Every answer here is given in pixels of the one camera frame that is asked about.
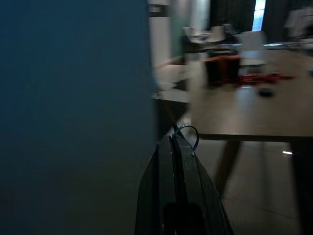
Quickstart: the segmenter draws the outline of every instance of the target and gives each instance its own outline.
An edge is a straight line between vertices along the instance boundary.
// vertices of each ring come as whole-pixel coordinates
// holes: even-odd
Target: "table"
[[[258,88],[251,86],[208,88],[202,59],[199,53],[197,59],[189,60],[190,112],[201,138],[227,141],[215,177],[217,188],[224,189],[242,141],[291,143],[294,155],[298,154],[298,158],[293,156],[295,177],[303,178],[301,168],[305,161],[313,164],[313,158],[304,156],[306,153],[301,150],[301,146],[310,147],[313,143],[313,78],[308,73],[313,58],[288,50],[264,51],[261,59],[266,61],[266,72],[279,71],[296,77],[272,85],[275,96],[271,98],[260,97]],[[297,192],[307,187],[297,185]],[[303,202],[299,206],[300,211],[306,210]],[[303,226],[312,231],[309,220],[313,214],[310,216],[304,219]]]

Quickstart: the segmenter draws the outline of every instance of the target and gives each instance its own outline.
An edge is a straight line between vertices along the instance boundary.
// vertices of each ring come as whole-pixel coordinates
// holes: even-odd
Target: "floor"
[[[184,66],[166,65],[155,74],[158,81],[187,78]],[[188,91],[170,88],[164,99],[188,102]],[[192,124],[186,113],[180,125]],[[184,132],[193,144],[195,136]],[[224,141],[200,140],[196,155],[213,178]],[[245,142],[227,183],[224,207],[236,235],[296,235],[299,221],[295,204],[289,146],[281,142]]]

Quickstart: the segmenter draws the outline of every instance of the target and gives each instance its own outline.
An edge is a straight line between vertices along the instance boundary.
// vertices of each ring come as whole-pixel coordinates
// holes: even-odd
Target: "cable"
[[[196,143],[195,145],[192,147],[192,150],[195,151],[198,147],[198,143],[199,143],[199,133],[198,133],[198,130],[196,129],[196,127],[194,126],[191,126],[191,125],[187,125],[187,126],[181,126],[180,128],[178,128],[178,130],[176,130],[174,132],[174,134],[172,135],[172,139],[176,137],[177,133],[180,132],[182,129],[186,128],[186,127],[191,127],[193,128],[195,131],[196,131],[196,134],[197,134],[197,140],[196,140]]]

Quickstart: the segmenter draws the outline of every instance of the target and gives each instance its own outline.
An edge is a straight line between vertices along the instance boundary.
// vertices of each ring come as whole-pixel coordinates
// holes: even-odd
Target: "black object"
[[[239,68],[241,58],[239,56],[229,56],[226,59],[226,72],[229,83],[239,83]]]
[[[215,185],[190,144],[165,136],[141,179],[135,235],[233,235]]]
[[[182,90],[182,91],[187,91],[187,81],[188,79],[185,79],[185,80],[181,80],[179,82],[176,82],[176,86],[174,87],[174,89],[179,89],[179,90]]]
[[[274,90],[271,88],[260,88],[259,95],[264,97],[271,97],[274,95]]]
[[[313,139],[290,143],[302,235],[313,234]]]
[[[205,61],[204,64],[207,72],[208,86],[220,86],[223,81],[219,60]]]
[[[179,118],[187,111],[188,104],[169,100],[163,101],[160,99],[155,99],[154,101],[157,112],[157,140],[161,140],[173,126],[172,121],[164,109],[164,102],[166,102],[172,110],[175,120],[179,120]]]

